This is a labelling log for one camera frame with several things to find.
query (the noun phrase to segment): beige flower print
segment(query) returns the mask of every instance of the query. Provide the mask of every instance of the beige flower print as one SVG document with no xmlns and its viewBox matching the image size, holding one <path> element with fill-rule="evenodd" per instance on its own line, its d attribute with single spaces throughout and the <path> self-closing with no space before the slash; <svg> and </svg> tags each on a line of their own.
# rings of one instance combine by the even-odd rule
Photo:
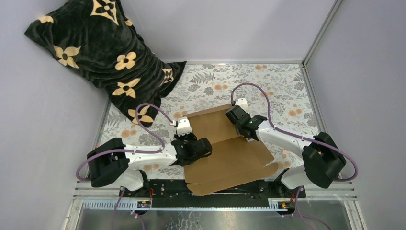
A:
<svg viewBox="0 0 406 230">
<path fill-rule="evenodd" d="M 140 121 L 149 122 L 149 123 L 154 122 L 154 119 L 152 119 L 150 116 L 145 115 L 147 113 L 147 110 L 149 109 L 149 107 L 150 107 L 149 105 L 143 107 L 141 109 L 141 111 L 139 112 L 139 114 L 137 114 Z M 130 117 L 134 117 L 133 123 L 138 125 L 137 119 L 135 118 L 135 110 L 129 109 L 128 115 L 130 115 Z"/>
<path fill-rule="evenodd" d="M 118 95 L 121 95 L 121 94 L 125 93 L 127 96 L 135 98 L 135 90 L 133 89 L 133 87 L 136 86 L 140 80 L 141 80 L 140 78 L 136 78 L 136 79 L 130 81 L 129 83 L 127 83 L 127 84 L 117 82 L 117 86 L 119 86 L 119 88 L 114 90 L 112 95 L 113 96 L 118 96 Z"/>
<path fill-rule="evenodd" d="M 172 69 L 162 69 L 162 71 L 164 71 L 165 75 L 164 75 L 164 80 L 162 81 L 162 83 L 159 86 L 173 81 Z"/>
<path fill-rule="evenodd" d="M 130 21 L 130 19 L 127 19 L 127 20 L 125 21 L 125 24 L 128 25 L 128 26 L 132 26 L 132 25 L 133 25 L 133 23 L 132 23 L 132 21 Z"/>
<path fill-rule="evenodd" d="M 116 70 L 122 70 L 124 68 L 130 69 L 135 66 L 134 59 L 137 57 L 135 52 L 130 52 L 126 55 L 121 54 L 117 57 L 117 64 L 115 65 Z"/>
<path fill-rule="evenodd" d="M 90 15 L 106 17 L 118 25 L 115 0 L 93 0 L 93 10 Z"/>
<path fill-rule="evenodd" d="M 40 18 L 39 21 L 41 23 L 54 23 L 54 19 L 49 15 Z"/>
<path fill-rule="evenodd" d="M 60 58 L 58 60 L 62 65 L 70 65 L 73 68 L 79 69 L 79 66 L 76 65 L 75 61 L 73 60 L 72 56 L 75 56 L 79 53 L 80 46 L 79 47 L 67 47 L 65 50 L 63 50 L 61 47 L 54 46 L 56 56 Z"/>
</svg>

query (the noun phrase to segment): brown cardboard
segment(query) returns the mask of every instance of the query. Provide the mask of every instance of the brown cardboard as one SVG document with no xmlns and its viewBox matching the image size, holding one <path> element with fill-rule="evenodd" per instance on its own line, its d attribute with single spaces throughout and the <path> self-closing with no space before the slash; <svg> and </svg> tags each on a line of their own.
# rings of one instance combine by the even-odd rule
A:
<svg viewBox="0 0 406 230">
<path fill-rule="evenodd" d="M 278 164 L 266 167 L 274 157 L 260 141 L 239 137 L 225 115 L 230 104 L 186 115 L 198 139 L 206 137 L 213 147 L 211 156 L 186 165 L 187 187 L 197 195 L 217 192 L 272 176 Z"/>
</svg>

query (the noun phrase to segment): glass panel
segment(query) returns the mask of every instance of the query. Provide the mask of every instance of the glass panel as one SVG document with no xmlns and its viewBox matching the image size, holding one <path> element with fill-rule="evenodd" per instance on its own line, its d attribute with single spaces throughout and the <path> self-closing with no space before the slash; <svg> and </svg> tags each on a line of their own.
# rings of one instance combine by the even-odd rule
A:
<svg viewBox="0 0 406 230">
<path fill-rule="evenodd" d="M 303 214 L 322 219 L 332 229 L 351 229 L 345 207 L 339 201 L 300 201 Z M 84 209 L 78 230 L 109 230 L 112 210 Z M 142 216 L 147 230 L 263 230 L 306 229 L 300 217 L 281 218 L 269 211 L 149 211 Z M 316 221 L 308 221 L 315 229 L 327 229 Z M 141 230 L 140 219 L 130 211 L 117 211 L 115 230 Z"/>
</svg>

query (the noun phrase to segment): white bracket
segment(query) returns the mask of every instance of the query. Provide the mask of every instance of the white bracket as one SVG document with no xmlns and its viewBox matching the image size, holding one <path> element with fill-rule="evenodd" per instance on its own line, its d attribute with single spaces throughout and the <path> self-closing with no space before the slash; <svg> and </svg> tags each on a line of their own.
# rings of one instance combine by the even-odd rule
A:
<svg viewBox="0 0 406 230">
<path fill-rule="evenodd" d="M 245 98 L 238 98 L 236 100 L 236 105 L 240 106 L 247 114 L 249 114 L 248 102 Z"/>
<path fill-rule="evenodd" d="M 178 136 L 184 136 L 192 133 L 192 127 L 187 117 L 181 117 L 178 119 L 178 127 L 176 128 L 176 134 Z"/>
</svg>

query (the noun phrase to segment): flower pattern pillow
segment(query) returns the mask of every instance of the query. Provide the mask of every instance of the flower pattern pillow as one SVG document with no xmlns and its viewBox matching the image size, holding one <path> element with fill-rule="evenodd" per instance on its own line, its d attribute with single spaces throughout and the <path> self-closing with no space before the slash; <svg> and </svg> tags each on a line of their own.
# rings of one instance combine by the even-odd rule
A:
<svg viewBox="0 0 406 230">
<path fill-rule="evenodd" d="M 25 35 L 60 64 L 104 88 L 134 123 L 136 107 L 141 103 L 160 107 L 186 64 L 159 60 L 124 16 L 120 0 L 69 0 L 31 23 Z M 146 106 L 138 117 L 150 127 L 157 113 Z"/>
</svg>

